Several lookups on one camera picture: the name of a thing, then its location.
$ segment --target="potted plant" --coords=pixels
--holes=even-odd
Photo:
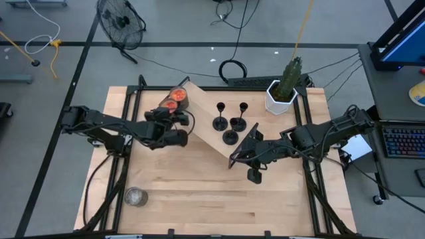
[[[266,92],[266,109],[275,116],[286,112],[297,97],[295,85],[301,75],[302,61],[296,57],[286,66],[282,80],[273,81]]]

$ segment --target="wooden tabletop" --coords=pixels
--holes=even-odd
[[[307,92],[313,123],[328,121],[330,118],[323,89],[308,88]],[[156,108],[167,94],[166,91],[144,90],[137,120],[145,120],[143,113]],[[260,124],[258,129],[264,134],[264,139],[278,139],[279,132],[296,125],[294,108],[280,116],[273,116],[265,110],[264,92],[223,91],[207,94],[210,100],[224,102],[230,111],[238,112],[240,102],[248,103],[244,118]],[[104,113],[120,117],[125,96],[126,87],[110,87]],[[305,123],[301,97],[299,102]],[[88,177],[105,156],[103,147],[94,149]],[[329,152],[329,157],[339,160],[335,150]],[[105,198],[111,163],[112,160],[109,160],[96,173],[90,185],[88,218]],[[321,165],[329,204],[341,220],[356,231],[341,167],[326,160]],[[119,233],[166,234],[169,228],[174,228],[176,234],[258,236],[270,230],[274,236],[313,236],[301,159],[286,158],[271,163],[269,169],[263,172],[260,185],[246,179],[247,165],[237,163],[232,169],[227,169],[227,166],[227,159],[194,133],[189,136],[186,147],[171,146],[152,151],[135,142],[126,188],[146,190],[149,200],[139,208],[124,203]],[[83,200],[84,197],[75,228],[83,226]],[[318,214],[322,215],[320,204],[317,205]],[[108,228],[112,225],[114,202],[110,208]],[[320,221],[321,230],[325,232],[322,217]]]

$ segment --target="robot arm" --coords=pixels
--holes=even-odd
[[[321,163],[331,145],[359,133],[368,133],[373,130],[375,123],[365,110],[353,106],[343,116],[331,121],[319,125],[309,123],[280,132],[281,138],[276,140],[263,140],[257,126],[251,129],[230,155],[230,160],[250,166],[248,180],[260,184],[262,174],[259,170],[264,169],[261,165],[285,157],[303,157],[315,164]]]
[[[162,148],[168,145],[186,146],[187,132],[182,129],[172,129],[174,123],[188,125],[189,119],[182,112],[169,113],[169,108],[159,107],[145,112],[147,121],[132,122],[90,110],[86,106],[71,106],[64,108],[64,117],[60,125],[62,133],[81,133],[90,139],[105,145],[108,154],[123,156],[126,154],[126,138],[130,135],[142,145],[150,149]],[[116,131],[111,135],[103,129]]]

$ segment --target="black fan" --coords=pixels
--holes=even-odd
[[[125,50],[134,50],[140,45],[143,31],[146,31],[145,21],[128,0],[98,0],[96,11],[112,47],[118,48],[122,56],[137,64]]]

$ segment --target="white paper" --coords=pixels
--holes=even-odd
[[[342,147],[342,149],[351,154],[351,160],[353,161],[372,151],[361,135],[351,137],[348,140],[348,144]]]

